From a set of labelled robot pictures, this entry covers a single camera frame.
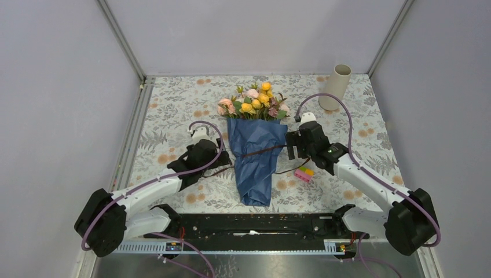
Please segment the brown ribbon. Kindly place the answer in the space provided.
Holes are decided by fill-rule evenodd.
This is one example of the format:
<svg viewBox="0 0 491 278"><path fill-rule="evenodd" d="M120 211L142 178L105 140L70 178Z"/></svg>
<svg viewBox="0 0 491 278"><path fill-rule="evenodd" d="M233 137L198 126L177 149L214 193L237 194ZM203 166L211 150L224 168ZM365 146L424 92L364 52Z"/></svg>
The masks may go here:
<svg viewBox="0 0 491 278"><path fill-rule="evenodd" d="M254 156L254 155L259 155L259 154L262 154L262 153L265 153L265 152L270 152L274 149L279 149L279 148L284 148L286 147L287 145L275 145L273 147L270 147L270 148L266 148L266 149L262 149L260 151L256 151L256 152L251 152L251 153L247 153L245 155L243 155L242 157L243 158L246 158L246 157L249 157L249 156ZM288 172L291 172L291 171L295 171L297 168L300 168L300 167L303 167L306 163L308 163L310 161L310 158L307 158L301 165L299 165L298 167L296 168L293 168L293 169L289 169L289 170L286 170L286 171L282 171L282 172L274 172L273 174L285 174L285 173L288 173ZM210 178L210 177L213 177L213 176L216 176L220 173L223 173L224 171L227 171L229 169L232 169L234 168L234 165L230 164L230 166L226 167L226 168L223 168L223 169L220 169L218 170L216 173L213 173L211 175L203 175L202 177L203 178Z"/></svg>

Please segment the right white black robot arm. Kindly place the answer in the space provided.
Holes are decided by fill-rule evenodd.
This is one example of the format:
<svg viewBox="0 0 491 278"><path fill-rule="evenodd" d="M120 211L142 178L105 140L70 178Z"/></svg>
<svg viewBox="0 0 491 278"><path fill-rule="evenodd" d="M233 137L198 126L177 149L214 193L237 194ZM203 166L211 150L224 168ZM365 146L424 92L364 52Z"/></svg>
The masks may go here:
<svg viewBox="0 0 491 278"><path fill-rule="evenodd" d="M288 157L309 158L330 175L348 182L380 208L367 210L347 204L332 215L332 231L345 239L353 232L386 239L402 255L438 243L441 231L430 195L423 189L409 190L389 183L363 165L349 147L331 143L315 120L305 122L297 131L285 135Z"/></svg>

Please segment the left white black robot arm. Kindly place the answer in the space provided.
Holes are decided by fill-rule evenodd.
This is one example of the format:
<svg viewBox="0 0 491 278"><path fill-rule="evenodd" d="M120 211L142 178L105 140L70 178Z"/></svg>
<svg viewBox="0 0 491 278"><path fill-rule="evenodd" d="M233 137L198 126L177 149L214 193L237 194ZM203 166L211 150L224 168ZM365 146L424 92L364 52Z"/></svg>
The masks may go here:
<svg viewBox="0 0 491 278"><path fill-rule="evenodd" d="M188 145L186 152L169 163L157 176L140 186L92 193L75 221L74 230L82 238L84 250L104 257L122 241L160 232L172 238L179 232L180 215L168 204L153 203L183 191L198 182L207 170L231 164L221 139L201 139Z"/></svg>

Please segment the blue wrapping paper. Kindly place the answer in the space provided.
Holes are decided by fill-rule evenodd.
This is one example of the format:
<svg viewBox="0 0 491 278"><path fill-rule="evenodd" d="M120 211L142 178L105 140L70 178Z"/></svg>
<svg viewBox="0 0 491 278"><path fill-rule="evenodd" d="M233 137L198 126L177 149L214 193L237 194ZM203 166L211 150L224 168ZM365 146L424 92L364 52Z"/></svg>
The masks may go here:
<svg viewBox="0 0 491 278"><path fill-rule="evenodd" d="M235 157L236 188L241 202L246 206L269 206L272 199L272 175L283 148L246 158L242 156L275 145L285 145L288 127L279 120L227 119L226 124L229 148Z"/></svg>

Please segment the artificial flower bunch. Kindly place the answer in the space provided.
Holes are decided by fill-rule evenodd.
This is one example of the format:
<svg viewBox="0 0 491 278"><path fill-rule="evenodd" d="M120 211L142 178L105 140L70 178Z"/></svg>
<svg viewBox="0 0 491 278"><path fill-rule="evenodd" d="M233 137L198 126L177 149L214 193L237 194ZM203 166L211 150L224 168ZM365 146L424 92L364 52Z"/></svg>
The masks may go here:
<svg viewBox="0 0 491 278"><path fill-rule="evenodd" d="M283 94L275 95L269 82L236 87L237 93L218 101L217 112L229 119L282 120L290 116Z"/></svg>

